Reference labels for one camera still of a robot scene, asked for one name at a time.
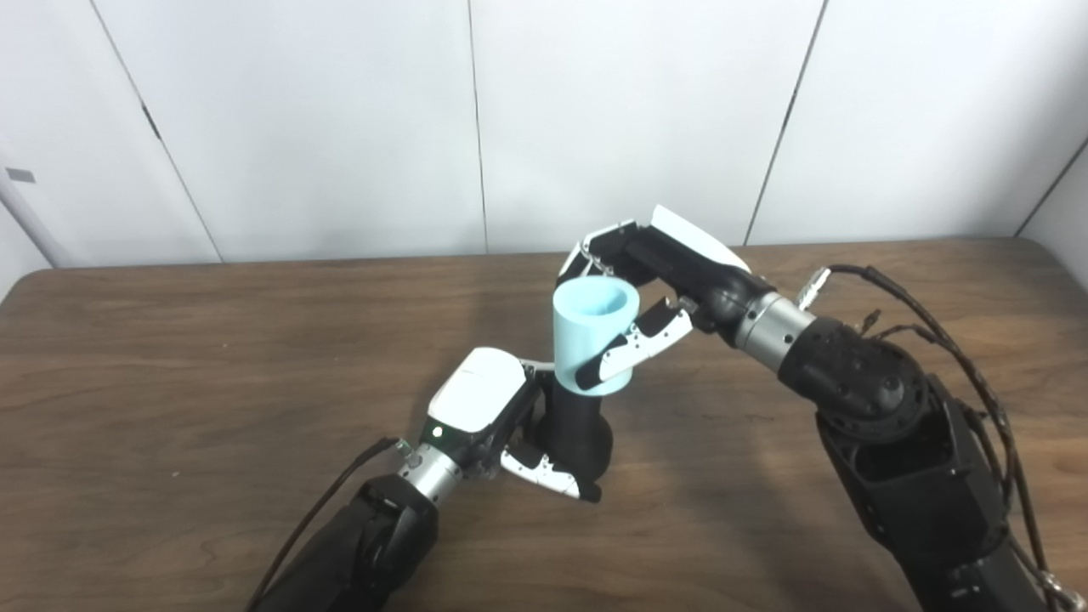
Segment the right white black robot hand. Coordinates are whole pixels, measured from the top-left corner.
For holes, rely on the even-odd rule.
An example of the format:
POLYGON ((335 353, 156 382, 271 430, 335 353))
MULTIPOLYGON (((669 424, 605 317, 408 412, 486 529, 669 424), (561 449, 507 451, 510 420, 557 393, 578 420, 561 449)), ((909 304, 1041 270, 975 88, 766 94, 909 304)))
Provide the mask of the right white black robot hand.
POLYGON ((776 291, 721 241, 662 205, 650 224, 628 220, 578 241, 556 284, 583 276, 613 276, 635 287, 662 281, 676 294, 675 301, 654 303, 578 365, 574 390, 586 392, 671 348, 692 330, 737 346, 751 311, 776 291))

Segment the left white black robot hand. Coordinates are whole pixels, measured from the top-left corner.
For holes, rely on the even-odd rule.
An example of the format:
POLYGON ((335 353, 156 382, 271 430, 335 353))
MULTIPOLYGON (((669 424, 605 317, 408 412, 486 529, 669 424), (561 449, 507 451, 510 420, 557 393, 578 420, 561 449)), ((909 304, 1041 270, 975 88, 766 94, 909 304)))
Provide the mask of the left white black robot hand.
POLYGON ((597 484, 517 434, 531 426, 536 400, 553 383, 552 363, 521 360, 490 346, 473 348, 430 400, 420 445, 405 460, 401 477, 434 505, 460 481, 492 478, 498 470, 598 503, 597 484))

